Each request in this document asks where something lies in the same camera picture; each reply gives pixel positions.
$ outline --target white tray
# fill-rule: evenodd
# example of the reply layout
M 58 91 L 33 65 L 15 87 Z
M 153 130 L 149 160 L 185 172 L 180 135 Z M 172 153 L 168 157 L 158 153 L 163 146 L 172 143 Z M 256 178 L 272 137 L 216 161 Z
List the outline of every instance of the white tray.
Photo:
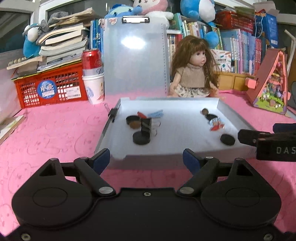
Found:
M 120 169 L 175 169 L 183 167 L 182 153 L 189 148 L 199 156 L 214 156 L 222 162 L 232 162 L 236 157 L 254 158 L 255 147 L 241 144 L 237 139 L 240 129 L 254 128 L 233 109 L 217 98 L 121 98 L 115 108 L 117 115 L 110 117 L 104 127 L 95 153 L 103 148 L 111 152 L 109 168 Z M 220 117 L 225 128 L 210 131 L 208 120 L 200 112 Z M 140 111 L 149 114 L 163 110 L 157 135 L 147 145 L 136 145 L 126 117 Z M 220 141 L 222 134 L 236 138 L 233 146 Z

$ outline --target pink plush toy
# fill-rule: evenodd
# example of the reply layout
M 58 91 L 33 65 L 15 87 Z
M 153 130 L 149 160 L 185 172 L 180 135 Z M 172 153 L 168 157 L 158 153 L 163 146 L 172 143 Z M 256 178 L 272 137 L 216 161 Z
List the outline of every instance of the pink plush toy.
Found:
M 174 14 L 165 12 L 168 7 L 167 0 L 134 0 L 133 7 L 137 6 L 143 9 L 142 15 L 150 17 L 151 23 L 161 23 L 166 25 L 167 29 L 169 28 L 169 20 L 173 19 Z

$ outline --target blue plush toy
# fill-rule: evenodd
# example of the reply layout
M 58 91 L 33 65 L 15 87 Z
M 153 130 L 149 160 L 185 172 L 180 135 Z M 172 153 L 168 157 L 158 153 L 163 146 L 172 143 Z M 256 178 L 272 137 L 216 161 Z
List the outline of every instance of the blue plush toy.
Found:
M 142 12 L 141 7 L 131 7 L 124 4 L 115 4 L 108 14 L 105 16 L 105 18 L 116 18 L 116 17 L 122 17 L 122 16 L 133 16 L 133 15 L 139 15 Z
M 23 35 L 25 35 L 23 54 L 26 58 L 34 58 L 39 56 L 40 46 L 36 45 L 36 40 L 38 38 L 38 28 L 39 25 L 34 23 L 28 25 Z
M 204 21 L 210 26 L 216 15 L 214 0 L 181 0 L 180 9 L 183 16 L 191 18 L 195 21 Z M 214 31 L 208 32 L 205 40 L 209 43 L 210 48 L 215 48 L 219 44 L 219 36 Z

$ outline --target pink tablecloth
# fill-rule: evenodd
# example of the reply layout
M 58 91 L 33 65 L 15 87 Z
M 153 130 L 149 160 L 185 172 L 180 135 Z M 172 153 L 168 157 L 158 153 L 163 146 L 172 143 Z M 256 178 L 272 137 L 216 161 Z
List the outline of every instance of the pink tablecloth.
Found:
M 244 96 L 222 94 L 225 102 L 256 129 L 272 132 L 274 123 L 293 123 L 279 114 L 253 108 Z M 58 104 L 23 110 L 26 120 L 0 146 L 0 232 L 18 227 L 11 209 L 17 189 L 49 158 L 71 162 L 92 156 L 107 120 L 103 105 L 88 102 Z M 250 163 L 277 190 L 282 209 L 276 226 L 296 231 L 296 163 L 251 160 Z M 128 171 L 106 169 L 102 177 L 116 190 L 120 187 L 179 187 L 191 177 L 189 171 Z

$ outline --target red basket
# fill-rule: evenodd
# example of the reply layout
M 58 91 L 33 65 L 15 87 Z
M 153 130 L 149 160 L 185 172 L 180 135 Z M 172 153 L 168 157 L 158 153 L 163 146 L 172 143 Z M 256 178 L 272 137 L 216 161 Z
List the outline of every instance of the red basket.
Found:
M 15 80 L 22 109 L 87 100 L 82 64 L 72 64 Z
M 254 32 L 254 22 L 254 19 L 238 15 L 231 11 L 218 12 L 215 18 L 215 23 L 222 25 L 222 27 L 219 26 L 221 30 L 239 28 L 251 34 Z

